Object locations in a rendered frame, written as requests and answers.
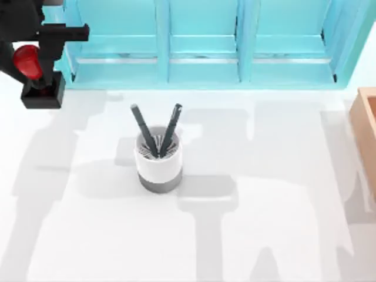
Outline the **salmon-coloured shallow box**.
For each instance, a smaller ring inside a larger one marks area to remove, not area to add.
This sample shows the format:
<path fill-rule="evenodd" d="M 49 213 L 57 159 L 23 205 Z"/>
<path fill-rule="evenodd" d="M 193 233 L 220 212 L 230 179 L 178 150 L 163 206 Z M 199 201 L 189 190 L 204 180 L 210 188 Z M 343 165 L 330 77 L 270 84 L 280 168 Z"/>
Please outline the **salmon-coloured shallow box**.
<path fill-rule="evenodd" d="M 376 87 L 357 89 L 349 117 L 371 198 L 376 203 Z"/>

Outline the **dark grey pen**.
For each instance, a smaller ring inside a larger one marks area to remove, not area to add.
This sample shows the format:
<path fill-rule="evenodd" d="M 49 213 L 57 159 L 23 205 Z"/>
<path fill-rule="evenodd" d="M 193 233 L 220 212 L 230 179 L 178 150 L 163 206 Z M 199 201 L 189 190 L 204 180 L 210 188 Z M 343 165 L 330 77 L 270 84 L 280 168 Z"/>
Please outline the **dark grey pen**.
<path fill-rule="evenodd" d="M 158 157 L 159 154 L 158 154 L 158 150 L 157 150 L 157 147 L 156 147 L 156 144 L 155 144 L 155 140 L 153 138 L 153 136 L 151 135 L 151 132 L 143 118 L 143 115 L 138 107 L 138 105 L 136 104 L 133 104 L 131 107 L 130 107 L 132 113 L 133 113 L 133 116 L 140 128 L 140 131 L 141 131 L 141 134 L 146 142 L 146 145 L 148 146 L 148 148 L 150 149 L 150 152 L 152 154 L 153 157 Z"/>
<path fill-rule="evenodd" d="M 172 142 L 172 137 L 175 131 L 175 128 L 177 126 L 180 114 L 182 112 L 183 106 L 179 103 L 175 104 L 173 108 L 173 112 L 170 118 L 170 121 L 168 123 L 168 126 L 166 128 L 164 139 L 160 148 L 159 156 L 161 158 L 165 157 L 167 150 Z"/>

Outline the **light blue rack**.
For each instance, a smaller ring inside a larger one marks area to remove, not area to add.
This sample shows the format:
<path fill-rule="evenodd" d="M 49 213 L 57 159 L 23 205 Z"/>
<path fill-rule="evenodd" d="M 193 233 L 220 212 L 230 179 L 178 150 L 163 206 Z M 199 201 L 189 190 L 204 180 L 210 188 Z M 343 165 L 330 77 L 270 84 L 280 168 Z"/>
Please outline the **light blue rack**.
<path fill-rule="evenodd" d="M 69 89 L 343 89 L 376 0 L 60 0 L 90 28 L 55 68 Z"/>

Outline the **white and grey pen holder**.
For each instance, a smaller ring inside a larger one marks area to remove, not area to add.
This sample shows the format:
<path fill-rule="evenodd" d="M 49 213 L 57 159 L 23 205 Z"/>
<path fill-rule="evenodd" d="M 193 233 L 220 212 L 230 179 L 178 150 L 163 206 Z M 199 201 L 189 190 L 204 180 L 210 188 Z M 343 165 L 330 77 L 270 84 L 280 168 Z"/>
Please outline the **white and grey pen holder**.
<path fill-rule="evenodd" d="M 142 186 L 153 193 L 174 190 L 183 177 L 183 147 L 179 135 L 174 133 L 165 157 L 155 158 L 142 134 L 135 141 L 135 163 Z"/>

